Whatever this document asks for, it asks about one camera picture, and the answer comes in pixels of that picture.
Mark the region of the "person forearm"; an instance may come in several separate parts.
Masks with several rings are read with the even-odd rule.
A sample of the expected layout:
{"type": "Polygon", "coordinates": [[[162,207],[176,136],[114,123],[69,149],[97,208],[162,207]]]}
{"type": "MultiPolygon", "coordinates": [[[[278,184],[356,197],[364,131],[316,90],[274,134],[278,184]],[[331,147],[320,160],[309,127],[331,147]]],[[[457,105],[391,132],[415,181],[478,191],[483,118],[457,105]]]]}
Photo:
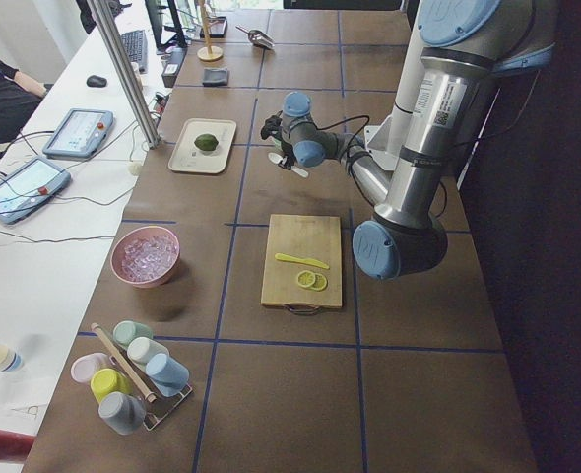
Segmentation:
{"type": "Polygon", "coordinates": [[[15,72],[15,74],[12,77],[12,81],[19,85],[25,91],[42,99],[48,93],[48,89],[45,87],[43,83],[39,82],[38,80],[34,79],[30,75],[20,70],[17,70],[15,72]]]}

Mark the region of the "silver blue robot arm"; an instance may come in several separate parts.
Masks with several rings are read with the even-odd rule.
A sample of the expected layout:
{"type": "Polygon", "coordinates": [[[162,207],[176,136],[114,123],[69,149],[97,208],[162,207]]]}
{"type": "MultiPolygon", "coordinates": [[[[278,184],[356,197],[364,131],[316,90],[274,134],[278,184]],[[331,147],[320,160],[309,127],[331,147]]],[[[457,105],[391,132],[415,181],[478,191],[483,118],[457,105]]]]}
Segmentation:
{"type": "Polygon", "coordinates": [[[447,236],[430,206],[473,99],[487,78],[550,62],[558,8],[555,1],[420,2],[393,109],[378,129],[392,172],[360,138],[319,129],[304,93],[288,94],[267,120],[261,134],[280,143],[285,168],[338,161],[372,205],[372,218],[353,235],[366,275],[394,279],[441,262],[447,236]]]}

